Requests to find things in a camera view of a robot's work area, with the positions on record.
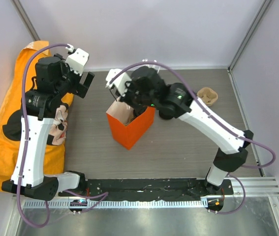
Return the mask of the brown pulp cup carrier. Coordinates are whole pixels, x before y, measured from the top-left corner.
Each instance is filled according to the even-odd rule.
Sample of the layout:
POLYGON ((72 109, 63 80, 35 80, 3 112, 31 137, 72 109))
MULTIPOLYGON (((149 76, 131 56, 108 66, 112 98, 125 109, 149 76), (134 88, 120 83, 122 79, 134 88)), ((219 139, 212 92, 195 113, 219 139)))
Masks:
POLYGON ((204 87, 197 92, 197 96, 208 106, 212 106, 218 100, 218 94, 211 88, 204 87))

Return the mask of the black plastic cup lid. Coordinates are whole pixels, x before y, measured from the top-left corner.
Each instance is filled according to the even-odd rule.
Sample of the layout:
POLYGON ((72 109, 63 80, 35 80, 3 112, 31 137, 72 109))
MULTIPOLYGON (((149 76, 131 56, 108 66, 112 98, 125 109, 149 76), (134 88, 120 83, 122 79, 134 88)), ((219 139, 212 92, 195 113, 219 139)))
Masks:
POLYGON ((139 109, 134 109, 134 110, 133 110, 133 115, 134 115, 135 118, 137 118, 137 117, 139 117, 141 114, 143 114, 144 112, 145 112, 145 109, 141 109, 141 110, 139 110, 139 109))

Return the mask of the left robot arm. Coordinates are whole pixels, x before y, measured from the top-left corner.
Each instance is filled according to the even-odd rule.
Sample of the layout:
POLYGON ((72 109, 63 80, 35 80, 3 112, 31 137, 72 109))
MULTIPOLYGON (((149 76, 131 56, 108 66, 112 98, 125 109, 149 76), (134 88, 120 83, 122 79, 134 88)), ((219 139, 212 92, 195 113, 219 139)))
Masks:
POLYGON ((75 196, 86 192, 83 173, 44 175, 43 165, 48 135, 59 116, 62 98, 68 93, 84 98, 94 78, 89 72, 80 83, 88 59, 88 53, 75 52, 66 59, 59 54, 40 58, 35 64, 32 87, 25 93, 27 115, 21 116, 17 163, 11 178, 2 183, 3 191, 44 201, 65 190, 75 196))

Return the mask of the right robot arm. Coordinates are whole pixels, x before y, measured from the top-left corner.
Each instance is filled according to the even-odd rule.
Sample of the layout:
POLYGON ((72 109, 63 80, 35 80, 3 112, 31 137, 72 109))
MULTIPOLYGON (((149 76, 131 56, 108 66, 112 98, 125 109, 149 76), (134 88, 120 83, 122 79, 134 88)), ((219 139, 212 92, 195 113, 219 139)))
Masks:
POLYGON ((228 124, 199 97, 193 98, 182 83, 166 84, 155 69, 142 66, 131 75, 123 73, 114 84, 120 100, 138 114, 143 113, 146 107, 154 107, 162 119, 178 118, 218 146, 204 181, 204 188, 209 194, 217 193, 227 174, 245 164, 249 142, 244 138, 252 138, 253 133, 228 124))

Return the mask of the orange paper bag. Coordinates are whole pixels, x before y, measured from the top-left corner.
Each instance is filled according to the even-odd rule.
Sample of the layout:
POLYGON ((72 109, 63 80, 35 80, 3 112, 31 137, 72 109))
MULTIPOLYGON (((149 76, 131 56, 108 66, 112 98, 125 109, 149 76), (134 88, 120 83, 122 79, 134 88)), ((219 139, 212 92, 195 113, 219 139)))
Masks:
POLYGON ((113 139, 130 150, 154 122, 155 108, 147 107, 139 116, 117 97, 106 111, 113 139))

